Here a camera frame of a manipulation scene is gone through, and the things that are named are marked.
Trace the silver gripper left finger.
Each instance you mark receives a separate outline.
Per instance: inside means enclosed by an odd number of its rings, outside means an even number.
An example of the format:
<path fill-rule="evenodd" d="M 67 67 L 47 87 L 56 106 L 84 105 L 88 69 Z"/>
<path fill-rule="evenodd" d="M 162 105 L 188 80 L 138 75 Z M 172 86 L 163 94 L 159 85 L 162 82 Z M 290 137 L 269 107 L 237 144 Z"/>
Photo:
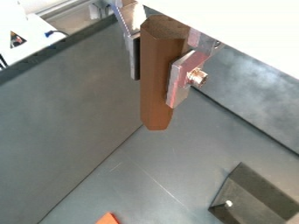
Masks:
<path fill-rule="evenodd" d="M 115 0 L 111 8 L 124 33 L 131 78 L 138 81 L 140 79 L 140 26 L 146 21 L 144 6 L 136 0 Z"/>

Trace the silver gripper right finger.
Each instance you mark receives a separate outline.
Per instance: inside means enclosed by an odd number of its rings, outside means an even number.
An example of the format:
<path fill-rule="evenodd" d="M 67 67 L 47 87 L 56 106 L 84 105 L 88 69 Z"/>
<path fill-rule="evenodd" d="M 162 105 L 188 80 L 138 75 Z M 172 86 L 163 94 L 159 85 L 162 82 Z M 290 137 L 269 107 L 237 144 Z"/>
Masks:
<path fill-rule="evenodd" d="M 203 32 L 190 29 L 187 53 L 171 64 L 166 104 L 174 109 L 187 98 L 191 87 L 200 88 L 208 79 L 204 62 L 223 48 L 223 43 Z"/>

